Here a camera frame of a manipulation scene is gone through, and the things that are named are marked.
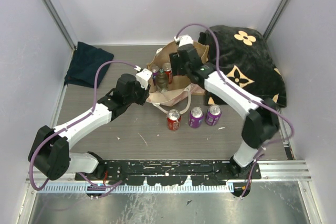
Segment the red Coke can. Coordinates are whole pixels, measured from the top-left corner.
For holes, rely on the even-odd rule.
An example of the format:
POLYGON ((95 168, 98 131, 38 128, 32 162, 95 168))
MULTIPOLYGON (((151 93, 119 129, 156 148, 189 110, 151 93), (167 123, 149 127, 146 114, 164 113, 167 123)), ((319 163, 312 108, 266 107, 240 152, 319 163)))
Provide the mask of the red Coke can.
POLYGON ((181 114, 178 110, 172 109, 166 116, 166 124, 169 130, 175 131, 180 128, 181 114))
POLYGON ((166 75, 168 77, 169 84, 172 84, 172 82, 173 82, 173 72, 172 72, 171 64, 169 62, 164 63, 162 65, 162 69, 164 70, 164 72, 166 73, 166 75))

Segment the green cap glass bottle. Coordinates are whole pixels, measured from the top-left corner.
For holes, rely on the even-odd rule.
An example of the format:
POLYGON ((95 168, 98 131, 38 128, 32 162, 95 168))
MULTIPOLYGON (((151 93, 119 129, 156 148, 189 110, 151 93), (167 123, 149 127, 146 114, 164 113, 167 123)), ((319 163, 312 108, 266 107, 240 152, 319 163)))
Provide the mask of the green cap glass bottle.
POLYGON ((156 77, 156 90, 157 92, 167 92, 169 87, 169 78, 163 69, 159 69, 156 77))

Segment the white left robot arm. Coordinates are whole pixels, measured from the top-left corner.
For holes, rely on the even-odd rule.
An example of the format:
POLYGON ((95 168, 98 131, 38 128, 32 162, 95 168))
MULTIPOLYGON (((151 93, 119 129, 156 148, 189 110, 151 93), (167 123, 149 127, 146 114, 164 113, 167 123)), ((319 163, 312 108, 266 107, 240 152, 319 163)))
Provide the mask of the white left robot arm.
POLYGON ((130 105, 144 105, 149 97, 152 74, 143 69, 135 76, 122 74, 116 87, 82 115, 62 125, 41 127, 35 137, 28 160, 49 180, 63 174, 86 173, 93 180, 104 177, 104 160, 93 152, 72 153, 71 149, 86 135, 122 115, 130 105))

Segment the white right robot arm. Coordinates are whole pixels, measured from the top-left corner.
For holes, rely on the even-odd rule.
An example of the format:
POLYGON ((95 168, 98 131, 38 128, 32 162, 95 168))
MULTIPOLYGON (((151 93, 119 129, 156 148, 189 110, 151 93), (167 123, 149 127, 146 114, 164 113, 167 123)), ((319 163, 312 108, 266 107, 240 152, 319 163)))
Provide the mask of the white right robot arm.
POLYGON ((214 64, 202 63, 193 43, 178 43, 177 55, 177 65, 191 83, 219 97, 244 120, 241 132, 243 140, 230 158, 229 169, 233 177, 245 177, 259 149, 279 131, 277 115, 264 108, 276 110, 276 104, 272 99, 262 100, 240 88, 217 71, 214 64))

